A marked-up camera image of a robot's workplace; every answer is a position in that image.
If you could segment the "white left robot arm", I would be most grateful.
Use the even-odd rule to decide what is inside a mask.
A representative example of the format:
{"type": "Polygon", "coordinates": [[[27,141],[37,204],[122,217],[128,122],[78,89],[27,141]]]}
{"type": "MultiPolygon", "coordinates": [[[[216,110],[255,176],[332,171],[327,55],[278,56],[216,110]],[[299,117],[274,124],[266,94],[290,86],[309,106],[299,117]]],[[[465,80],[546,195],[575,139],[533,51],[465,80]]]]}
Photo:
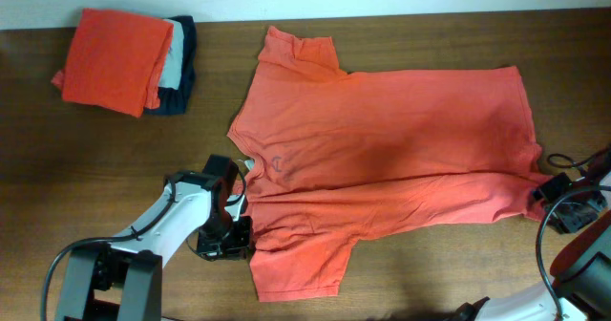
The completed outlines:
{"type": "Polygon", "coordinates": [[[162,321],[163,269],[191,236],[202,260],[247,257],[252,220],[245,194],[233,192],[244,180],[234,161],[212,155],[201,171],[166,176],[155,203],[116,235],[67,245],[50,265],[68,261],[55,319],[162,321]]]}

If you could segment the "orange t-shirt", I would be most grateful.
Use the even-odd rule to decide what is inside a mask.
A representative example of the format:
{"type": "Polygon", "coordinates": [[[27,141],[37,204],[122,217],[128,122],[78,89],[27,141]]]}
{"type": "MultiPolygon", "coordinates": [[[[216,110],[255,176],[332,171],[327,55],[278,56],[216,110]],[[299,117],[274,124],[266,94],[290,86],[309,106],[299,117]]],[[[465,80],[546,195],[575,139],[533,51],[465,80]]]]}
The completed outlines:
{"type": "Polygon", "coordinates": [[[269,28],[228,131],[262,302],[338,293],[354,245],[430,225],[541,218],[518,69],[347,73],[328,37],[269,28]]]}

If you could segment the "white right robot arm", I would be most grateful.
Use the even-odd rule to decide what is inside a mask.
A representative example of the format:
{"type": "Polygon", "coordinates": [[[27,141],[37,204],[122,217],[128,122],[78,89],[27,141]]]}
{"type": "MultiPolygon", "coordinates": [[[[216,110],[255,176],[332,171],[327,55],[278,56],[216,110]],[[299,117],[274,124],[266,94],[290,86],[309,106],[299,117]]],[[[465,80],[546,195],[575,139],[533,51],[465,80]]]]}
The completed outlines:
{"type": "Polygon", "coordinates": [[[541,282],[504,298],[485,297],[465,303],[448,316],[451,321],[608,320],[610,318],[610,148],[575,161],[560,153],[548,164],[576,169],[579,178],[562,172],[540,185],[533,197],[544,211],[536,236],[541,282]],[[551,266],[543,263],[547,228],[574,234],[551,266]]]}

